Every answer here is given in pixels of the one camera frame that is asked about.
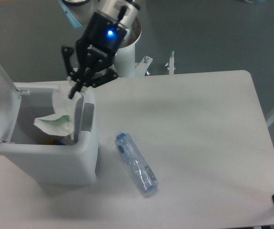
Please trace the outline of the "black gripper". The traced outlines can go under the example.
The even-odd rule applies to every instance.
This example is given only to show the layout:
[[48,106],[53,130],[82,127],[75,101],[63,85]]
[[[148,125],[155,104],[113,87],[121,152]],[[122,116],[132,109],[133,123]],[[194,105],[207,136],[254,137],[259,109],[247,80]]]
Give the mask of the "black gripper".
[[[84,34],[76,41],[76,46],[61,46],[67,80],[71,86],[69,99],[73,99],[77,92],[84,92],[89,87],[97,88],[118,78],[112,64],[125,35],[126,30],[119,24],[95,12]],[[73,68],[70,61],[75,47],[78,68]],[[98,73],[90,75],[90,69]]]

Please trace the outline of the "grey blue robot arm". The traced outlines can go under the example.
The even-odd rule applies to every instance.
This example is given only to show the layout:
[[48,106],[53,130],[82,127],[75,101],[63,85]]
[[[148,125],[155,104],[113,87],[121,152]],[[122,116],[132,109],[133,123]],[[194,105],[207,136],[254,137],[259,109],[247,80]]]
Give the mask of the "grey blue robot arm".
[[61,53],[71,90],[96,88],[119,76],[114,59],[132,30],[142,0],[60,0],[59,5],[72,27],[86,26],[74,45],[63,45]]

